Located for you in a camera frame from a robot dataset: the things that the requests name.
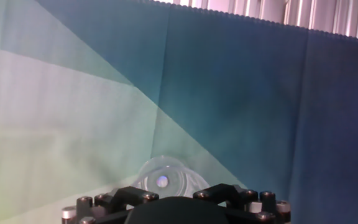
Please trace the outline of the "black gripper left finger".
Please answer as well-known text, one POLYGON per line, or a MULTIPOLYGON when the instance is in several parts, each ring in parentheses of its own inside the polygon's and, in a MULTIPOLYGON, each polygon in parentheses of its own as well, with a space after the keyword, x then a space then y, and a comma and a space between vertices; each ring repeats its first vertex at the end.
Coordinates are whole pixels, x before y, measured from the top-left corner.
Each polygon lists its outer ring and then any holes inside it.
POLYGON ((159 195, 128 186, 94 197, 81 196, 76 204, 62 208, 62 224, 109 224, 125 223, 131 210, 159 199, 159 195))

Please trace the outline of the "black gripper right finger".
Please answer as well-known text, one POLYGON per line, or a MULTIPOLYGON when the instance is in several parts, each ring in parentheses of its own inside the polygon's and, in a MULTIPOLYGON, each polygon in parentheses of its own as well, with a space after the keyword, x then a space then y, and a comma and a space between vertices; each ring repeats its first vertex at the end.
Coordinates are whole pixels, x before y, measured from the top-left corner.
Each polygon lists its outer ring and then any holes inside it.
POLYGON ((239 185, 218 184, 193 194, 194 199, 211 202, 222 208, 229 223, 291 224, 291 206, 277 200, 271 191, 257 192, 239 185))

